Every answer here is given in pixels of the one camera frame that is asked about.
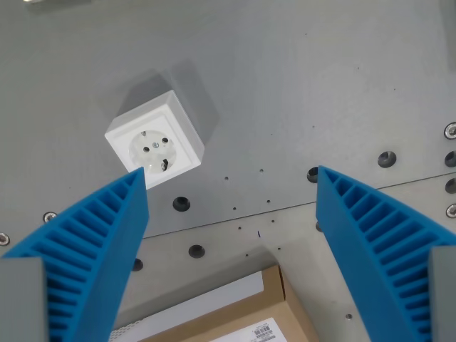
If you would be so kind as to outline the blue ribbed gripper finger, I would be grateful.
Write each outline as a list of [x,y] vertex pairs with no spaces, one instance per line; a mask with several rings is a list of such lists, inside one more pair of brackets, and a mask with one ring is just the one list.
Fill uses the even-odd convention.
[[455,234],[396,199],[318,167],[316,218],[372,341],[431,341],[428,259]]
[[3,255],[43,262],[50,341],[108,341],[147,223],[140,167],[58,214]]

